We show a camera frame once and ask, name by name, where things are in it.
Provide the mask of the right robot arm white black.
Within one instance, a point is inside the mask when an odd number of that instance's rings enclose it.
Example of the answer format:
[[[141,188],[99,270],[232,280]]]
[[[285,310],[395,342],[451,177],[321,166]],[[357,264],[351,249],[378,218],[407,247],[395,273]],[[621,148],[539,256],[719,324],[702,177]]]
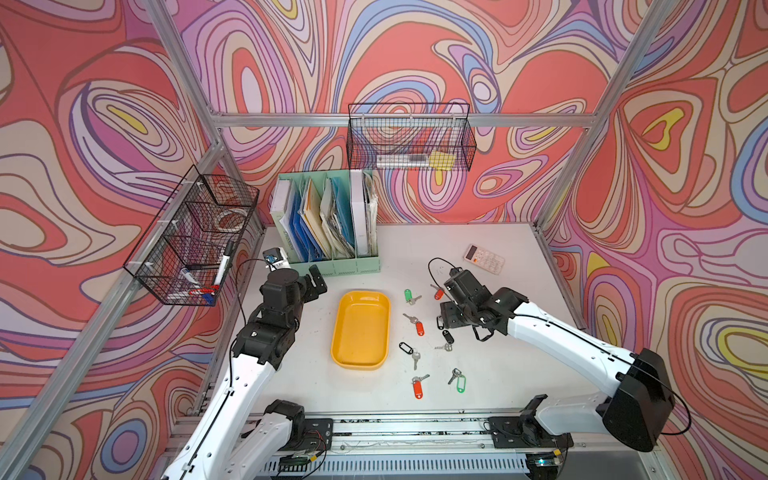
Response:
[[[609,434],[624,446],[650,452],[676,400],[664,360],[634,353],[550,315],[525,295],[502,287],[491,292],[468,270],[451,269],[449,297],[440,321],[447,329],[470,326],[526,342],[590,381],[593,395],[556,398],[539,394],[516,418],[514,432],[532,446],[572,433]]]

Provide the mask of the yellow plastic storage box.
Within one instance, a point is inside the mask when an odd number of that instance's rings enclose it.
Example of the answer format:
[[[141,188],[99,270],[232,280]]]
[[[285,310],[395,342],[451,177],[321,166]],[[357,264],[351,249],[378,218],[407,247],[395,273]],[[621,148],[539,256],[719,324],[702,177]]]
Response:
[[[350,370],[380,368],[388,356],[390,299],[378,291],[350,291],[339,303],[331,358]]]

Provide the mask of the key with black white tag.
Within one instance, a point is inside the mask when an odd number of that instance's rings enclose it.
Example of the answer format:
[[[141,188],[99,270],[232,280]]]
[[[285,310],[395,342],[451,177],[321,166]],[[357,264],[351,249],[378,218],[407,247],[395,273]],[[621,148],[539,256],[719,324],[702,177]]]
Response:
[[[416,350],[414,347],[410,346],[406,342],[401,341],[398,344],[398,348],[404,352],[405,354],[409,355],[413,361],[413,370],[416,371],[418,369],[418,363],[421,359],[421,353]]]

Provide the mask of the key with green white tag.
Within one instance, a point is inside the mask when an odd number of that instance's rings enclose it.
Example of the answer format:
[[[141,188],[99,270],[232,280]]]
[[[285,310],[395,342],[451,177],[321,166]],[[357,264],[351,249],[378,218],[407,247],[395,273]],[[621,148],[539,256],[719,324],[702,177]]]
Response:
[[[453,386],[458,393],[463,394],[466,391],[467,379],[459,368],[453,368],[447,384]]]

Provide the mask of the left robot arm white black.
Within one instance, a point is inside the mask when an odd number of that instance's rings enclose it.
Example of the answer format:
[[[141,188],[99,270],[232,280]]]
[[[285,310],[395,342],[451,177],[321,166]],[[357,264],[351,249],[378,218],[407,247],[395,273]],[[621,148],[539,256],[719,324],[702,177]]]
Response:
[[[196,429],[164,479],[254,479],[282,448],[301,441],[303,408],[277,400],[241,437],[262,391],[294,345],[304,306],[327,292],[316,266],[305,275],[280,266],[260,287],[262,302],[237,333],[227,371]]]

